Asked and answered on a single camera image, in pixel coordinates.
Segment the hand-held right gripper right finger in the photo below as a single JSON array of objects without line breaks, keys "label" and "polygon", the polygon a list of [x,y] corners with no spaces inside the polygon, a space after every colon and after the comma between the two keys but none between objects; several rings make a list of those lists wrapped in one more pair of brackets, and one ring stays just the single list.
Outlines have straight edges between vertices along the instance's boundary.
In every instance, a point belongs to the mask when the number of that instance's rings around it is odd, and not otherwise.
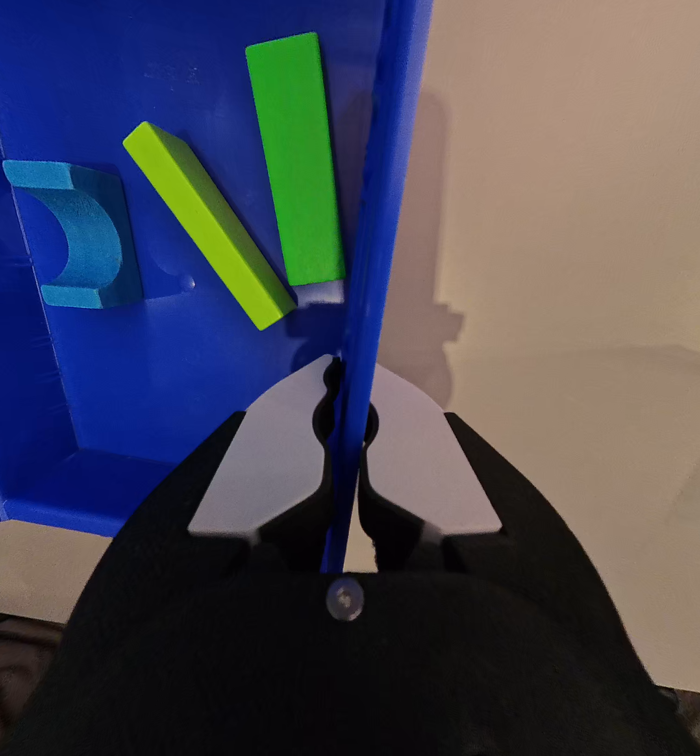
[{"label": "hand-held right gripper right finger", "polygon": [[421,543],[502,529],[445,412],[379,364],[359,470],[359,521],[377,559],[407,559]]}]

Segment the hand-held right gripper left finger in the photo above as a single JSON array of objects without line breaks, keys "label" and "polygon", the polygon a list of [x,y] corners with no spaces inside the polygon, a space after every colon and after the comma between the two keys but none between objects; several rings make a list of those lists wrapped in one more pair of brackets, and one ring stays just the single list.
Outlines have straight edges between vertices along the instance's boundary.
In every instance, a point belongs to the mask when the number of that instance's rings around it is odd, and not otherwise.
[{"label": "hand-held right gripper left finger", "polygon": [[333,521],[330,437],[342,362],[325,354],[246,410],[188,526],[198,537],[270,544],[321,559]]}]

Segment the blue plastic bin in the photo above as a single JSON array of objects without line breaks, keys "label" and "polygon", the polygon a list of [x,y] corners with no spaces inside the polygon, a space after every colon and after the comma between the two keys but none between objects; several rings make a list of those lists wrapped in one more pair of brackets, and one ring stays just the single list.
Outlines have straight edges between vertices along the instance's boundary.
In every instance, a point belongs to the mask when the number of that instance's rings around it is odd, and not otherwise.
[{"label": "blue plastic bin", "polygon": [[[389,291],[433,2],[0,2],[0,520],[115,535],[221,422],[319,354],[340,355],[334,531]],[[348,278],[264,332],[122,146],[148,120],[186,141],[284,286],[245,48],[316,32]],[[4,159],[71,163],[122,183],[143,297],[51,306],[59,223]]]}]

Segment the green wooden block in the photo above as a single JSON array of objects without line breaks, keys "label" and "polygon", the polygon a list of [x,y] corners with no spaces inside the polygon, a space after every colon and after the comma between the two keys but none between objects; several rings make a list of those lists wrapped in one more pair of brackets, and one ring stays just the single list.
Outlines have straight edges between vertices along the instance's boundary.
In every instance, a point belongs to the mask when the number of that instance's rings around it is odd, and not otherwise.
[{"label": "green wooden block", "polygon": [[343,237],[318,35],[251,44],[246,61],[289,285],[342,280]]},{"label": "green wooden block", "polygon": [[258,330],[297,305],[190,146],[144,121],[123,146]]}]

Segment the blue arch block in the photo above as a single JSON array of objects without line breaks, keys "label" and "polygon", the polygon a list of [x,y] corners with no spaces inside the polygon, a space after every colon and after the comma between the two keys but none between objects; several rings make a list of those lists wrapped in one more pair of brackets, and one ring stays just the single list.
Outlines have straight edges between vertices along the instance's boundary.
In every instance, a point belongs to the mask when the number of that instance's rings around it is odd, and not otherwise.
[{"label": "blue arch block", "polygon": [[108,309],[141,301],[144,291],[123,185],[118,176],[72,163],[5,159],[12,187],[59,222],[67,261],[40,285],[52,307]]}]

